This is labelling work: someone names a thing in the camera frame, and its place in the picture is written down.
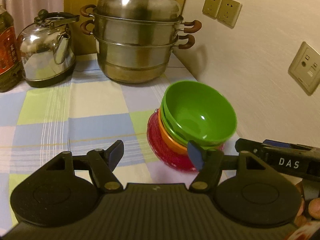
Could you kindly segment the person's right hand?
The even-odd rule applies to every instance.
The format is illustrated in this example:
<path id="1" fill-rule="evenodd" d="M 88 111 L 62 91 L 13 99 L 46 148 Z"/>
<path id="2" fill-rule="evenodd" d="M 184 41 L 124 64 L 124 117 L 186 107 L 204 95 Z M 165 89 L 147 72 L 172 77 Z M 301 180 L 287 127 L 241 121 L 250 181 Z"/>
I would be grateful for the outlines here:
<path id="1" fill-rule="evenodd" d="M 319 197 L 306 201 L 303 181 L 296 184 L 296 188 L 301 193 L 302 198 L 300 209 L 294 220 L 297 229 L 290 233 L 286 239 L 319 240 Z"/>

